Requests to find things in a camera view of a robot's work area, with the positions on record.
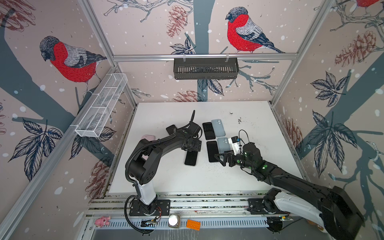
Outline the blue phone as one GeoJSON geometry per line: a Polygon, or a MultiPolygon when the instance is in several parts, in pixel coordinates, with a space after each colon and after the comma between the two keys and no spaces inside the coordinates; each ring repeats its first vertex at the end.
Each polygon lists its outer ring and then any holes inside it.
{"type": "Polygon", "coordinates": [[[208,159],[210,163],[218,162],[215,155],[219,154],[219,148],[216,141],[207,142],[208,159]]]}

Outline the large phone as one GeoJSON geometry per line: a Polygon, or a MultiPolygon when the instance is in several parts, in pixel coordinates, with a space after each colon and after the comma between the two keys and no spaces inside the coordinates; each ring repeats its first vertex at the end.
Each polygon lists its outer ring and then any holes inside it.
{"type": "Polygon", "coordinates": [[[231,145],[229,143],[228,138],[218,138],[217,144],[218,144],[218,149],[220,154],[231,150],[231,145]]]}

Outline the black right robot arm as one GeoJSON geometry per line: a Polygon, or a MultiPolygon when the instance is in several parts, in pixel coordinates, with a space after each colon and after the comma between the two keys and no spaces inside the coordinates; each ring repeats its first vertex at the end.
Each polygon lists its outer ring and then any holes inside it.
{"type": "Polygon", "coordinates": [[[336,240],[353,240],[364,217],[347,192],[337,186],[328,188],[298,178],[263,159],[254,143],[241,153],[225,151],[215,158],[223,165],[250,169],[250,175],[272,186],[264,197],[267,212],[289,212],[323,227],[336,240]]]}

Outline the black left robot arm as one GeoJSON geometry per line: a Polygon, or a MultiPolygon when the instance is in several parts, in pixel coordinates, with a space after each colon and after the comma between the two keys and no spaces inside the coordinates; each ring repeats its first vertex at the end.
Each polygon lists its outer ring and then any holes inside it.
{"type": "Polygon", "coordinates": [[[187,152],[201,150],[202,141],[199,134],[202,128],[194,123],[194,117],[195,111],[187,125],[174,129],[167,137],[154,141],[140,140],[126,162],[125,177],[135,187],[140,205],[149,212],[157,206],[157,194],[152,179],[162,156],[176,149],[187,152]]]}

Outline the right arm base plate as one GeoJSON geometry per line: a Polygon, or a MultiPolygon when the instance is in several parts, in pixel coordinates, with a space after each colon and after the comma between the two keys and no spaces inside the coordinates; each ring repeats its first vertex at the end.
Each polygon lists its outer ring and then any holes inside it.
{"type": "Polygon", "coordinates": [[[278,209],[274,201],[265,200],[262,198],[248,199],[247,211],[251,215],[283,215],[285,212],[278,209]]]}

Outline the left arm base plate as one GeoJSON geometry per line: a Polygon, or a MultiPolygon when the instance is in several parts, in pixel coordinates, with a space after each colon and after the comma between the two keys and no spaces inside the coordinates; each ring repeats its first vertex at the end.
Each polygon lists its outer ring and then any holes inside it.
{"type": "Polygon", "coordinates": [[[134,199],[132,200],[132,204],[129,204],[129,207],[130,217],[169,216],[171,201],[155,199],[149,205],[145,205],[142,201],[134,199]]]}

